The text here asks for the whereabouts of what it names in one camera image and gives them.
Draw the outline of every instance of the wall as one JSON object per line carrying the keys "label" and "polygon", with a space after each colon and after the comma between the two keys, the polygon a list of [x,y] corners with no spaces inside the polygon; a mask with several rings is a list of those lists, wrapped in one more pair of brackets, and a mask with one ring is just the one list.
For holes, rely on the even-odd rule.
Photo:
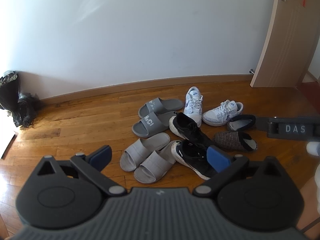
{"label": "wall", "polygon": [[255,69],[273,0],[0,0],[0,72],[40,98]]}
{"label": "wall", "polygon": [[318,42],[318,45],[316,47],[316,51],[313,55],[312,61],[310,63],[308,71],[315,77],[320,77],[320,40]]}

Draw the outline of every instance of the door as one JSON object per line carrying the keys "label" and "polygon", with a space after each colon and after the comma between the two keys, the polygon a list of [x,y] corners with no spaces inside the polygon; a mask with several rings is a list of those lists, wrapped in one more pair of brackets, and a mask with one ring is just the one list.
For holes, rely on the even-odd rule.
{"label": "door", "polygon": [[319,23],[320,0],[274,0],[266,41],[250,85],[295,87],[316,49]]}

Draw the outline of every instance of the blue pad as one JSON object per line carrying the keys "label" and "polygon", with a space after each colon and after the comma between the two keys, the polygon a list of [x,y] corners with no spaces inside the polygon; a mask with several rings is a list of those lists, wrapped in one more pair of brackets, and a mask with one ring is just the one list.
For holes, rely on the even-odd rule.
{"label": "blue pad", "polygon": [[231,165],[232,157],[215,146],[207,149],[208,163],[219,173]]}
{"label": "blue pad", "polygon": [[85,158],[98,171],[102,171],[109,164],[112,158],[112,149],[109,145],[102,146],[100,149],[91,153]]}

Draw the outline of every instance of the ribbed plastic panel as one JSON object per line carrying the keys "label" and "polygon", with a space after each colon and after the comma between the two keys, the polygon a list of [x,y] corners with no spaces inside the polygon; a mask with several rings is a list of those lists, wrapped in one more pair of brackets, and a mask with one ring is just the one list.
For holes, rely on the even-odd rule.
{"label": "ribbed plastic panel", "polygon": [[290,228],[259,233],[239,228],[219,214],[210,199],[192,196],[186,188],[133,188],[110,198],[90,221],[70,229],[23,228],[18,240],[277,240],[306,239]]}

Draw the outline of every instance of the floor plank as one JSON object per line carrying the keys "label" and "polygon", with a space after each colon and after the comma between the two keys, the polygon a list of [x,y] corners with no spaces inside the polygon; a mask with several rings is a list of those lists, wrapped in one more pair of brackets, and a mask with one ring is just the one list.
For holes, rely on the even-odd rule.
{"label": "floor plank", "polygon": [[[194,84],[203,95],[203,111],[216,107],[226,99],[244,104],[244,114],[257,116],[312,116],[316,110],[307,99],[292,88],[251,88],[248,81],[208,82]],[[192,190],[202,183],[191,169],[176,163],[158,182],[145,185],[134,179],[133,172],[124,172],[120,157],[138,137],[131,127],[139,121],[138,109],[156,97],[179,98],[184,101],[190,85],[175,85],[124,91],[83,98],[46,106],[28,129],[21,129],[4,160],[0,160],[0,214],[4,216],[10,234],[21,223],[15,211],[15,197],[29,174],[44,155],[67,160],[77,152],[90,154],[103,145],[110,145],[113,156],[102,173],[130,190],[132,187],[188,187]],[[226,127],[202,124],[209,137]],[[172,140],[178,139],[169,130]],[[245,154],[251,160],[276,156],[298,187],[314,175],[318,159],[306,153],[306,143],[267,138],[262,131],[248,133],[257,141],[258,150]]]}

